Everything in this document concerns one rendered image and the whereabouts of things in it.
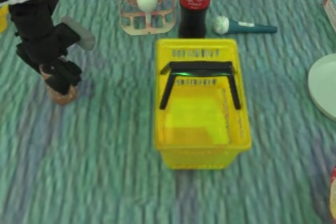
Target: yellow plastic bin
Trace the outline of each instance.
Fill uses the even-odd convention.
[[[172,169],[222,169],[251,147],[237,44],[156,44],[155,148]]]
[[[8,5],[4,5],[0,7],[0,34],[6,30],[8,22],[7,22],[7,16],[8,16]]]

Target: soda bottle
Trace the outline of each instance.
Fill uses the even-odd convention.
[[[204,38],[206,35],[205,17],[210,0],[180,0],[181,21],[179,38]]]

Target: wooden surface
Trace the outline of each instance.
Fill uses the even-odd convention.
[[[130,37],[116,0],[61,0],[96,35],[72,47],[80,99],[54,105],[0,35],[1,224],[325,224],[336,127],[312,104],[307,70],[335,52],[322,0],[213,0],[218,14],[279,27],[236,35],[253,147],[226,170],[166,169],[153,148],[154,43]],[[209,31],[209,38],[217,36]]]

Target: white plate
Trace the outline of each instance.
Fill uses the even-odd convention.
[[[308,89],[317,108],[336,121],[336,54],[324,56],[310,67]]]

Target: white ball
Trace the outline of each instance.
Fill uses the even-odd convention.
[[[229,19],[225,16],[214,18],[213,30],[219,35],[224,35],[229,31]]]

